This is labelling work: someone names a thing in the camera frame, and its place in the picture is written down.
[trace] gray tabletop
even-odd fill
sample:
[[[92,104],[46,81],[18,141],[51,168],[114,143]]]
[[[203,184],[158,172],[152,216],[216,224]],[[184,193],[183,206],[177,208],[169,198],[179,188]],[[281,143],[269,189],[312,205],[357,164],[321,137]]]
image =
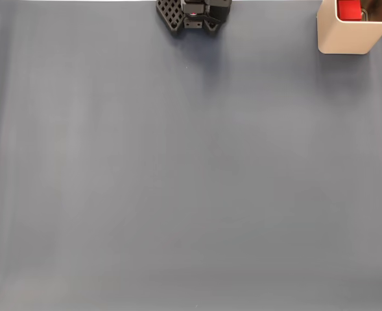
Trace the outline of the gray tabletop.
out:
[[[382,40],[318,6],[0,4],[0,310],[382,310]]]

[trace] white container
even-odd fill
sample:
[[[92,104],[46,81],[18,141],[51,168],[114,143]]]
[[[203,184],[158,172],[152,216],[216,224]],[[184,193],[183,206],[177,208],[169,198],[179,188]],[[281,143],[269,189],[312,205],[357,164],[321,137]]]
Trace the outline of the white container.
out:
[[[341,21],[337,0],[323,0],[317,14],[318,48],[324,54],[366,54],[382,37],[382,0],[362,0],[362,21]]]

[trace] red object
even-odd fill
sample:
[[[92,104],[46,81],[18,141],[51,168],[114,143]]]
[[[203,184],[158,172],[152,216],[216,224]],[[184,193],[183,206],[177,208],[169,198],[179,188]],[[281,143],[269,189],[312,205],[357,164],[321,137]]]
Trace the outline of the red object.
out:
[[[338,17],[341,21],[360,21],[361,0],[338,0]]]

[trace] gray mat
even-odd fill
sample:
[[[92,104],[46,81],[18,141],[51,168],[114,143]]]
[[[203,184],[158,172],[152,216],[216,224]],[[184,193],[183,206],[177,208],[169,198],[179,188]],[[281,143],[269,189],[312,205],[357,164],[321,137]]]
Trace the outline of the gray mat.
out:
[[[0,3],[0,310],[382,310],[382,40],[318,6]]]

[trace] black mount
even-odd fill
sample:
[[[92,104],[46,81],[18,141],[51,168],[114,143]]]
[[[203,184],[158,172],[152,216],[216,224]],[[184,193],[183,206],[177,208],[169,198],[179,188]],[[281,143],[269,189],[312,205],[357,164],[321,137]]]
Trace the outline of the black mount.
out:
[[[173,35],[179,35],[184,28],[202,28],[207,34],[214,36],[227,20],[231,2],[232,0],[182,0],[181,3],[181,0],[156,0],[156,11]]]

